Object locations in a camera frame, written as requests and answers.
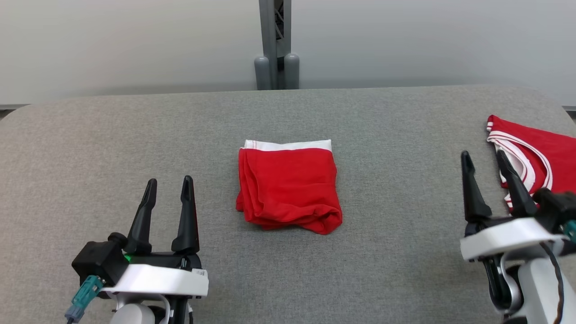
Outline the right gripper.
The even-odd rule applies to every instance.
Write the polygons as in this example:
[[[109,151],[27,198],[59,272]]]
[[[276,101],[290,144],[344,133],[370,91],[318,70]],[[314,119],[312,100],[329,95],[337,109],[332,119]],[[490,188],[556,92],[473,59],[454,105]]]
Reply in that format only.
[[[496,162],[505,178],[512,216],[534,216],[537,206],[503,150]],[[475,179],[469,152],[461,153],[463,214],[467,222],[491,219]],[[462,238],[464,260],[483,264],[488,293],[500,315],[567,315],[567,279],[559,257],[567,248],[567,236],[548,232],[535,219],[516,219]]]

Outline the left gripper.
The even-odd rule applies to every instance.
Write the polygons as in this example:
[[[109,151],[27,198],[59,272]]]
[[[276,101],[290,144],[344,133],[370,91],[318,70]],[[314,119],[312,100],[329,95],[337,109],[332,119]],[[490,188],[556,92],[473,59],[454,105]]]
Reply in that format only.
[[[150,179],[136,211],[127,254],[148,255],[152,210],[156,205],[157,179]],[[186,175],[180,195],[182,203],[177,237],[171,243],[174,253],[198,253],[199,230],[193,178]],[[101,271],[103,293],[115,300],[112,324],[193,324],[191,299],[208,296],[208,271],[199,258],[185,257],[176,267],[161,267],[124,260],[111,270]]]

